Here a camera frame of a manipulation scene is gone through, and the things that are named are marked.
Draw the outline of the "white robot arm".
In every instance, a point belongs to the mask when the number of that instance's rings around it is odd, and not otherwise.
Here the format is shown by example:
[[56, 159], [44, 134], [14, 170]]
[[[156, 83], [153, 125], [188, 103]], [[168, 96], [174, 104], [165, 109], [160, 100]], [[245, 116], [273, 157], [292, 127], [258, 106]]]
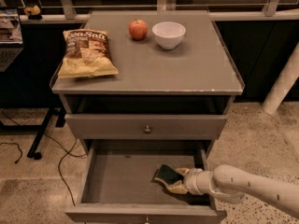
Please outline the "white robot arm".
[[213, 171], [197, 168], [172, 169], [166, 165], [166, 188], [176, 194], [209, 194], [227, 203], [241, 203], [244, 194], [254, 196], [293, 217], [299, 216], [299, 186], [253, 175], [231, 165], [219, 165]]

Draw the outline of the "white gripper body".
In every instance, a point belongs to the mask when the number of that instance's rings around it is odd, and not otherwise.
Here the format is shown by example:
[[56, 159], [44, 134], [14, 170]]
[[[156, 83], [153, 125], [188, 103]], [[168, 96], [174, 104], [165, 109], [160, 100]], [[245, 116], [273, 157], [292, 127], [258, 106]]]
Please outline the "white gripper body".
[[202, 172], [202, 169], [192, 168], [184, 175], [183, 184], [187, 191], [192, 195], [202, 195], [202, 192], [197, 185], [197, 177]]

